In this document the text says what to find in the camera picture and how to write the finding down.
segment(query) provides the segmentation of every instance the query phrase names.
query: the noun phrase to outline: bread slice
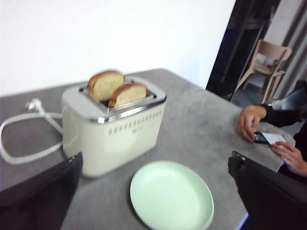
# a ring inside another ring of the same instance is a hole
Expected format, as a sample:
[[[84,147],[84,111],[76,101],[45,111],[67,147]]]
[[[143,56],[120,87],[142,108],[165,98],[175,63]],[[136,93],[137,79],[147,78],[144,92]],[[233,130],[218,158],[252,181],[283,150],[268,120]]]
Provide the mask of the bread slice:
[[[147,88],[140,83],[130,83],[119,87],[111,96],[109,108],[144,99],[147,96]]]
[[[87,93],[98,101],[106,101],[112,93],[125,83],[125,76],[115,70],[98,73],[87,83]]]

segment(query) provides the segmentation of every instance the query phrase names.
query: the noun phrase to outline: hand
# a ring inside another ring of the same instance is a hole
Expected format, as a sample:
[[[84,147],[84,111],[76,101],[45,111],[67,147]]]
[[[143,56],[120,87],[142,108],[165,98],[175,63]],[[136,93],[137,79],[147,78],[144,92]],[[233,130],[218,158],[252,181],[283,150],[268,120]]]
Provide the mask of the hand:
[[[296,174],[307,177],[307,162],[304,161],[301,151],[289,142],[277,141],[271,145],[272,150],[280,155],[288,169]]]
[[[249,142],[254,142],[254,132],[257,131],[259,121],[267,114],[266,109],[261,105],[249,105],[245,107],[239,118],[238,132]]]

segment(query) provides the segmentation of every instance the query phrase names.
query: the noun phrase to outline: gray curtain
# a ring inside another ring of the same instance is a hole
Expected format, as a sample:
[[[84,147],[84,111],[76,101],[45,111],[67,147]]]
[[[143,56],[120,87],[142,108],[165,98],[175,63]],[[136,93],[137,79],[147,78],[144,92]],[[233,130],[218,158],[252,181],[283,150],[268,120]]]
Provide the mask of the gray curtain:
[[[293,49],[283,69],[286,70],[274,99],[291,93],[297,80],[307,80],[307,1],[303,1],[297,18],[283,43]]]

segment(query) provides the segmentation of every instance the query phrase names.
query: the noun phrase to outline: cream toaster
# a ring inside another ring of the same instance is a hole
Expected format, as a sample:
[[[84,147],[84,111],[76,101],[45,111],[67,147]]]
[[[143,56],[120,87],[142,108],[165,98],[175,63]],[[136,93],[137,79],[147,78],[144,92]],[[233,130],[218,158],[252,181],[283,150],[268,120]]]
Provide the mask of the cream toaster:
[[[137,158],[156,144],[166,94],[140,77],[125,82],[147,86],[145,99],[115,108],[87,94],[86,84],[68,88],[62,96],[63,150],[67,157],[82,152],[82,173],[101,176]]]

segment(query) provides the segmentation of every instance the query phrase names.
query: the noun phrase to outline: white cable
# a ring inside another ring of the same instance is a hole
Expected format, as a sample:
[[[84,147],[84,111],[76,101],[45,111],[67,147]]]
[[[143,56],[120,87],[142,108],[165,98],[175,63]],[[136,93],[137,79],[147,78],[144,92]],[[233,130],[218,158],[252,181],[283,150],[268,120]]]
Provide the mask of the white cable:
[[[5,159],[7,163],[10,164],[23,164],[23,163],[28,163],[31,161],[38,160],[42,157],[45,157],[49,155],[50,153],[54,152],[58,148],[62,146],[62,141],[59,142],[58,144],[44,150],[41,152],[34,153],[29,156],[24,156],[24,157],[12,157],[10,154],[7,153],[5,150],[3,143],[2,143],[2,131],[4,127],[8,124],[21,121],[21,120],[27,120],[27,119],[32,119],[32,118],[45,118],[60,134],[63,133],[63,130],[61,126],[52,118],[56,119],[61,119],[62,114],[58,113],[46,113],[44,108],[41,105],[41,102],[39,99],[33,99],[30,104],[29,104],[29,109],[36,109],[39,113],[30,113],[30,114],[22,114],[22,115],[17,115],[13,116],[7,120],[5,120],[1,126],[0,126],[0,144],[1,144],[1,156]]]

